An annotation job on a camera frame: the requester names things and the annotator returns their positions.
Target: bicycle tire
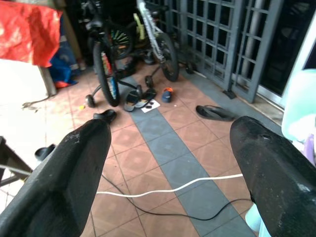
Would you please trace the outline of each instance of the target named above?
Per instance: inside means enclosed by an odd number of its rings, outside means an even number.
[[[118,25],[118,24],[113,23],[113,22],[107,23],[107,27],[108,27],[109,32],[111,34],[112,44],[114,46],[120,45],[121,38],[120,39],[116,39],[115,37],[113,37],[112,36],[112,31],[120,31],[123,34],[125,34],[125,36],[127,37],[127,41],[128,41],[127,48],[121,53],[118,53],[118,52],[116,53],[116,59],[123,59],[123,58],[125,58],[134,49],[134,37],[133,37],[132,33],[130,32],[130,30],[128,28],[126,28],[124,26],[121,26],[121,25]]]
[[[157,43],[162,51],[163,56],[166,58],[166,51],[163,48],[163,44],[165,46],[167,46],[167,49],[169,50],[169,57],[170,57],[170,61],[171,61],[171,66],[173,68],[173,73],[170,74],[170,72],[168,71],[167,67],[162,65],[162,72],[164,74],[164,76],[169,80],[169,81],[177,81],[178,77],[179,77],[179,64],[178,64],[178,56],[177,56],[177,52],[176,49],[173,45],[173,42],[170,38],[169,35],[167,35],[166,33],[160,33],[157,37],[156,37]]]
[[[116,107],[117,105],[119,105],[119,87],[118,87],[117,81],[115,80],[115,78],[113,78],[112,86],[114,90],[116,91],[116,96],[114,98],[110,91],[110,87],[108,84],[108,77],[104,70],[104,65],[103,65],[103,60],[102,60],[102,55],[101,55],[104,49],[105,49],[106,55],[108,55],[107,53],[109,52],[109,50],[106,49],[105,45],[103,45],[101,42],[96,42],[94,44],[94,47],[93,47],[94,67],[98,75],[101,89],[103,91],[105,98],[107,99],[107,101],[109,102],[111,106]]]

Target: bicycle frame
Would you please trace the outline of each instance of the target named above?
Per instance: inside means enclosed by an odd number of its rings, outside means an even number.
[[[144,0],[137,0],[137,8],[142,15],[147,35],[153,48],[153,52],[160,62],[164,62],[164,56],[156,40],[157,34],[162,33],[163,31],[156,26],[151,13],[146,8],[146,3]]]

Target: purple object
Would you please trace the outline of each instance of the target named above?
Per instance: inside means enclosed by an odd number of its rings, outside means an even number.
[[[314,159],[314,135],[310,134],[304,143],[304,156],[315,166]]]

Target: tiled floor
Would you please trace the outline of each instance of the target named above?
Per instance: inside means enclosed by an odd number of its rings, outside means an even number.
[[[144,76],[155,68],[139,65],[137,73],[126,81],[145,86]],[[204,120],[195,113],[196,105],[216,103],[183,76],[171,83],[159,70],[154,82],[158,91],[156,99],[161,103],[158,109],[144,114],[140,110],[127,113],[122,105],[115,108],[118,117],[111,124],[112,145],[103,174],[126,194],[138,194],[177,188],[199,177],[240,173],[230,147],[231,123]],[[85,95],[97,84],[96,75],[87,72],[78,78],[78,84],[61,89],[55,97],[36,104],[39,109],[36,114],[13,108],[1,110],[0,119],[8,124],[2,129],[8,144],[27,163],[36,166],[33,153],[37,148],[58,144],[68,132],[91,119],[93,113],[110,108],[99,92],[97,108],[80,109]],[[166,86],[174,88],[170,104],[161,101],[161,92]],[[120,89],[122,98],[130,90],[122,86]],[[15,125],[17,113],[28,115],[18,127]],[[29,129],[30,126],[40,129],[32,133],[34,129]],[[2,210],[16,195],[21,183],[19,185],[0,189]],[[118,192],[103,177],[98,190]],[[236,198],[249,198],[243,178],[195,183],[176,193],[152,194],[132,201],[147,211],[208,218]],[[125,198],[97,195],[82,237],[252,237],[254,233],[244,221],[250,206],[248,201],[235,202],[215,219],[198,221],[147,214]]]

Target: metal gate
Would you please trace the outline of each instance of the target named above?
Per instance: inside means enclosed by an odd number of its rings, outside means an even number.
[[[159,27],[176,34],[199,72],[253,102],[283,0],[147,2],[169,6]]]

